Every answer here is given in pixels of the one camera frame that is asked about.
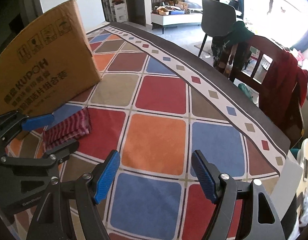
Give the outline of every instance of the brown cardboard box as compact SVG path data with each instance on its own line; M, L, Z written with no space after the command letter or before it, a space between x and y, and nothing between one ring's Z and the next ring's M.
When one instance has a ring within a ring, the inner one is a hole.
M31 22L0 55L0 114L52 113L100 81L75 0Z

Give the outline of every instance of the blue square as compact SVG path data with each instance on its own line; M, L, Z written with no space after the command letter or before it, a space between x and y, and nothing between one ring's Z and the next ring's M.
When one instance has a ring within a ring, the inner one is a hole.
M201 150L206 160L216 165L220 172L232 177L245 172L244 151L240 133L232 126L193 123L192 149ZM191 167L192 176L196 174Z
M104 41L110 35L111 35L110 33L98 35L94 39L91 39L89 43L91 44L91 43L95 43L95 42L99 42L99 41Z
M110 224L145 237L175 237L182 187L177 182L121 173L117 179Z
M80 111L82 108L82 106L73 106L68 104L62 105L60 108L54 111L54 122L47 127L47 130L64 121L64 119L70 117L72 114Z
M152 57L150 57L146 71L148 73L169 74L175 76L175 74L171 70L169 70L162 63L158 62L156 59Z
M227 106L226 108L227 108L228 114L236 116L235 108L232 108L230 106Z

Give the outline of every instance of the blue gripper pad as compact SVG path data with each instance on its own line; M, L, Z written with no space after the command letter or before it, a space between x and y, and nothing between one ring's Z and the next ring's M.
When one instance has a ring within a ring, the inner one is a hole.
M203 164L202 160L195 152L192 153L192 166L203 189L205 197L215 204L218 200L215 181L208 172L206 166Z
M115 151L112 158L105 167L102 175L96 183L96 193L94 195L94 201L99 204L103 199L106 198L110 186L114 180L116 172L121 162L121 157L118 151Z
M50 125L54 122L54 115L46 114L37 117L32 117L27 119L22 124L22 130L24 131L32 131L38 129L40 127L45 127L46 125Z

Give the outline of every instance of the fragile symbol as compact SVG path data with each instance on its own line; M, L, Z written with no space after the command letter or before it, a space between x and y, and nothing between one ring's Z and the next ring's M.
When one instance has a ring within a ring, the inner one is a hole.
M17 50L17 54L22 63L27 62L27 60L31 58L30 51L25 44Z
M58 28L60 36L72 30L68 18L62 17L55 21L55 25Z
M46 26L43 30L41 30L41 35L46 45L56 40L57 35L53 29L52 24Z
M43 48L43 44L40 41L39 36L36 34L32 38L30 38L27 42L33 54L36 54Z

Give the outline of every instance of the dark door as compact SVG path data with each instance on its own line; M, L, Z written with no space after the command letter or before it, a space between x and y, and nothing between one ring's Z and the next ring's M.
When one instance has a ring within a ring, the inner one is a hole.
M145 26L144 0L126 0L128 21Z

